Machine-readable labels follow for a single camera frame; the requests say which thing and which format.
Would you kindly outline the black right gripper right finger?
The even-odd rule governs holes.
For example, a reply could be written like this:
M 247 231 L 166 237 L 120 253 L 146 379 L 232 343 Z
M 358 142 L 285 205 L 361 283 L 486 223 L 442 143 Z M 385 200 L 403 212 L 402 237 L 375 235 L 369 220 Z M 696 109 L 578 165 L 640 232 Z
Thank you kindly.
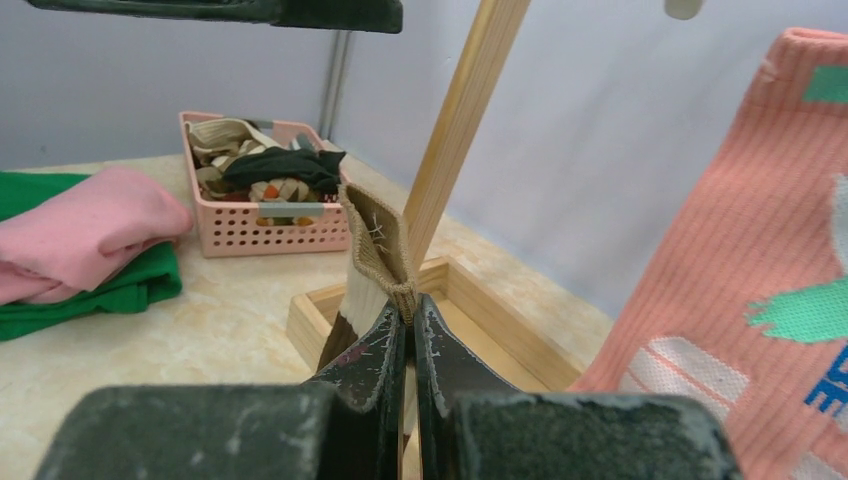
M 718 419 L 677 395 L 526 392 L 448 327 L 414 317 L 426 479 L 738 479 Z

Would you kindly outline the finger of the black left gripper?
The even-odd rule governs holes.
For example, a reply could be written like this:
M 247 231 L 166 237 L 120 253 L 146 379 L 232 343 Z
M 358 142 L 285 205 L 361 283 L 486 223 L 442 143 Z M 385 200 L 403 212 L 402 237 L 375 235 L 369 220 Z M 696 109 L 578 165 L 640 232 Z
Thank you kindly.
M 161 18 L 266 24 L 398 34 L 403 5 L 397 0 L 29 0 L 35 8 Z

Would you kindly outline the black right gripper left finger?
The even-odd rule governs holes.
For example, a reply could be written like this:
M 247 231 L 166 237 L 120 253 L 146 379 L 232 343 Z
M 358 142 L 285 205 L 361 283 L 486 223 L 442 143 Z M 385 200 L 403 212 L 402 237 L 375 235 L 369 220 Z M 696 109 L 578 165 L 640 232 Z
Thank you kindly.
M 371 329 L 299 384 L 120 385 L 67 414 L 40 479 L 397 479 L 405 327 Z

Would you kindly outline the brown beige striped sock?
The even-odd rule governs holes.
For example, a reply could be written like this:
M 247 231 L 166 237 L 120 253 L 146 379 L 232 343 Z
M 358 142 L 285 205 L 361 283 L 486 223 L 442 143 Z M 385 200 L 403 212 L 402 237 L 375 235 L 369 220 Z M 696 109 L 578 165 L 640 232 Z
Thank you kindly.
M 346 183 L 339 200 L 347 215 L 351 244 L 346 291 L 317 368 L 326 367 L 365 335 L 391 304 L 406 325 L 418 308 L 416 274 L 402 216 L 363 187 Z

